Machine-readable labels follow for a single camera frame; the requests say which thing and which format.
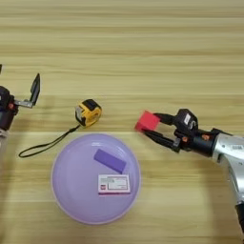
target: black cable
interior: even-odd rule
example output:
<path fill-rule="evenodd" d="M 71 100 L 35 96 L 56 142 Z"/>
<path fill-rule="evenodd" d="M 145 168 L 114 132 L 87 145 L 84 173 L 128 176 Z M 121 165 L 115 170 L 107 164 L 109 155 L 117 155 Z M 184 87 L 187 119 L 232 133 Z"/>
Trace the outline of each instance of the black cable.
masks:
<path fill-rule="evenodd" d="M 52 142 L 50 143 L 45 143 L 45 144 L 41 144 L 41 145 L 37 145 L 37 146 L 33 146 L 31 148 L 28 148 L 28 149 L 25 149 L 23 150 L 22 152 L 19 153 L 19 157 L 30 157 L 30 156 L 34 156 L 34 155 L 37 155 L 39 153 L 42 153 L 44 151 L 47 151 L 48 149 L 54 147 L 55 145 L 57 145 L 60 141 L 62 141 L 68 134 L 72 133 L 72 132 L 75 132 L 77 131 L 79 128 L 80 128 L 81 125 L 78 125 L 74 128 L 71 128 L 70 130 L 68 130 L 67 132 L 65 132 L 64 134 L 62 134 L 61 136 L 57 137 L 55 140 L 53 140 Z M 37 152 L 33 152 L 33 153 L 30 153 L 30 154 L 25 154 L 26 152 L 28 151 L 31 151 L 31 150 L 36 150 L 36 149 L 40 149 L 40 148 L 45 148 L 47 147 L 46 149 L 43 149 L 41 151 L 37 151 Z"/>

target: white box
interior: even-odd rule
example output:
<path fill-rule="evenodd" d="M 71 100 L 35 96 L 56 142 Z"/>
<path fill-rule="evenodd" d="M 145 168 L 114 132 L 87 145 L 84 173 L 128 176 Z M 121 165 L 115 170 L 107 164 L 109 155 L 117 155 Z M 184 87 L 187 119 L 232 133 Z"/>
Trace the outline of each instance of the white box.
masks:
<path fill-rule="evenodd" d="M 131 193 L 128 174 L 99 174 L 99 194 L 128 194 Z"/>

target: red block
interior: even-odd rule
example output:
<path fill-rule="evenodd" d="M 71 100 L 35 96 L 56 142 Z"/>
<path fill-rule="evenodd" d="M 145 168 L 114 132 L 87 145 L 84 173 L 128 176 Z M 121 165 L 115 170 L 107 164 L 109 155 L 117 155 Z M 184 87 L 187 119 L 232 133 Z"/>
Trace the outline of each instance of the red block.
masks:
<path fill-rule="evenodd" d="M 159 122 L 160 119 L 157 116 L 148 111 L 144 111 L 134 128 L 139 132 L 142 132 L 142 130 L 154 131 Z"/>

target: wooden table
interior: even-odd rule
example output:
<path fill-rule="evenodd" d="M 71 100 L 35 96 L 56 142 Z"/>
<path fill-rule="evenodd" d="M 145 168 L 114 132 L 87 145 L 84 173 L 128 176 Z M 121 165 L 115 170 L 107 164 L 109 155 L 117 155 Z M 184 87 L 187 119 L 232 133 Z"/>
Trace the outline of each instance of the wooden table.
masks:
<path fill-rule="evenodd" d="M 244 1 L 1 0 L 1 85 L 28 98 L 1 170 L 0 243 L 240 243 L 232 193 L 220 168 L 194 153 L 153 144 L 133 126 L 144 110 L 191 109 L 202 129 L 244 133 Z M 100 122 L 29 159 L 17 154 L 76 125 L 74 106 L 94 98 Z M 166 135 L 173 128 L 158 128 Z M 138 158 L 142 189 L 122 219 L 86 226 L 51 192 L 51 166 L 77 136 L 105 132 Z"/>

